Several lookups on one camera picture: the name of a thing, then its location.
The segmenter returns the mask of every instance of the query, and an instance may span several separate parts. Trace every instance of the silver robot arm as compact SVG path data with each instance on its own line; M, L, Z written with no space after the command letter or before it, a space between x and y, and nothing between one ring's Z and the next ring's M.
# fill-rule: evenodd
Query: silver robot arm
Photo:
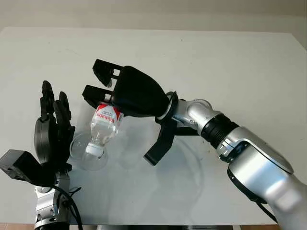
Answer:
M264 211L262 204L267 203L283 230L307 229L307 185L264 140L213 110L205 100L179 100L172 118L211 143L219 158L229 163L230 180Z

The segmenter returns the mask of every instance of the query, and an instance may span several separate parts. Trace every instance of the plastic bottle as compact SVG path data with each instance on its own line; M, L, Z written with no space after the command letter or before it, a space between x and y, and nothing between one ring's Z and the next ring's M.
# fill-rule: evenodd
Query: plastic bottle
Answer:
M82 157L85 169L98 170L105 166L105 144L117 134L123 116L123 113L107 103L98 106L91 121L91 141Z

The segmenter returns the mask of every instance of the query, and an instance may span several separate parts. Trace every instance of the red and white label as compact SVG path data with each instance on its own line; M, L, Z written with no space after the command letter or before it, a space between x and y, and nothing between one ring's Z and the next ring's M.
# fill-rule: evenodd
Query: red and white label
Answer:
M104 122L117 123L117 126L119 126L123 116L124 114L118 111L117 108L106 103L101 103L96 109L93 118Z

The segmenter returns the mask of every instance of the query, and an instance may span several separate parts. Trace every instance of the robotic hand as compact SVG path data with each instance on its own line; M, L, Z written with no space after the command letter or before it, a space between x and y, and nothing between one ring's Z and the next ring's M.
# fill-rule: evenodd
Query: robotic hand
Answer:
M60 92L59 100L55 101L48 81L43 82L42 93L41 117L36 122L34 136L40 163L27 151L10 149L1 157L0 168L12 179L35 185L38 198L35 230L68 230L70 212L82 229L79 211L69 194L71 165L66 161L75 127L70 124L67 96Z
M115 76L114 70L120 71ZM113 91L87 85L85 100L94 108L100 101L113 104L125 115L154 116L161 124L157 142L145 154L156 165L171 148L175 135L200 135L227 162L235 186L284 230L305 230L307 185L295 176L290 163L247 128L237 125L205 100L179 100L176 92L164 93L148 75L130 66L96 60L93 70ZM269 204L276 218L262 204Z

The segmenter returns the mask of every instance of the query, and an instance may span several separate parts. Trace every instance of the white wall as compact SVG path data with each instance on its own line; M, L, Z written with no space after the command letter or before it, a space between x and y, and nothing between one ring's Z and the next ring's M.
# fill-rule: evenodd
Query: white wall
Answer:
M306 0L0 0L5 26L285 32L306 47Z

